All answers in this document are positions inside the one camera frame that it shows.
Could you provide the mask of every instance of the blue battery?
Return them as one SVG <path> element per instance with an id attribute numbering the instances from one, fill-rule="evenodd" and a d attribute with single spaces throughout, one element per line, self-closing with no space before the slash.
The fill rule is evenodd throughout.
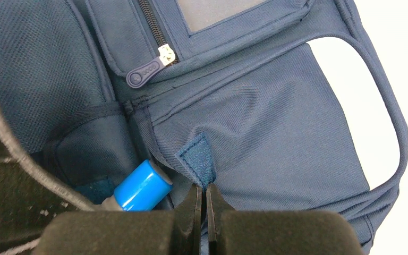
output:
<path id="1" fill-rule="evenodd" d="M 152 210 L 170 191 L 173 183 L 154 163 L 143 161 L 120 185 L 114 197 L 124 211 Z"/>

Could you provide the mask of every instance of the navy blue backpack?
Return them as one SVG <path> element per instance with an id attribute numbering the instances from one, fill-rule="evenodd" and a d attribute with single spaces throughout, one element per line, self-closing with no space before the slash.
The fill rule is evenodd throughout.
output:
<path id="1" fill-rule="evenodd" d="M 365 253 L 407 162 L 353 0 L 0 0 L 0 106 L 79 209 L 151 159 L 160 209 L 215 183 L 237 210 L 337 212 Z"/>

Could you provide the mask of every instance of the zipper slider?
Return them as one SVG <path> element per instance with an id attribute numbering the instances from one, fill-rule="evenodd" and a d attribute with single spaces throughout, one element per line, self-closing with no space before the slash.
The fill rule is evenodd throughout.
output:
<path id="1" fill-rule="evenodd" d="M 129 87 L 138 89 L 145 85 L 154 75 L 176 59 L 176 54 L 168 44 L 158 48 L 160 56 L 151 60 L 148 64 L 130 71 L 126 76 Z"/>

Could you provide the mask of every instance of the black foam padding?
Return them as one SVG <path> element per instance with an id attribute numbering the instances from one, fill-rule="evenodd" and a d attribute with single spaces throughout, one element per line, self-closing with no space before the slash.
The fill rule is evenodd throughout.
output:
<path id="1" fill-rule="evenodd" d="M 217 254 L 363 255 L 340 215 L 325 211 L 226 211 Z"/>
<path id="2" fill-rule="evenodd" d="M 175 210 L 68 212 L 44 230 L 33 254 L 198 255 L 202 190 Z"/>
<path id="3" fill-rule="evenodd" d="M 0 252 L 36 239 L 68 210 L 75 207 L 30 177 L 0 141 Z"/>
<path id="4" fill-rule="evenodd" d="M 32 254 L 170 254 L 173 211 L 67 212 L 45 229 Z"/>

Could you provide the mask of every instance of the side pocket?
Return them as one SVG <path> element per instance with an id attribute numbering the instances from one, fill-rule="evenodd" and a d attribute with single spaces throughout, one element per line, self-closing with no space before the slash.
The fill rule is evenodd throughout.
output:
<path id="1" fill-rule="evenodd" d="M 111 189 L 108 184 L 123 181 L 140 160 L 123 111 L 119 103 L 113 102 L 89 107 L 65 119 L 44 147 L 44 163 L 51 173 L 74 188 L 109 180 L 105 186 Z"/>
<path id="2" fill-rule="evenodd" d="M 395 174 L 400 160 L 396 131 L 373 75 L 363 57 L 343 39 L 323 37 L 308 44 L 343 109 L 373 190 Z"/>
<path id="3" fill-rule="evenodd" d="M 368 254 L 373 244 L 373 229 L 367 216 L 350 220 L 349 223 L 356 230 L 362 250 Z"/>

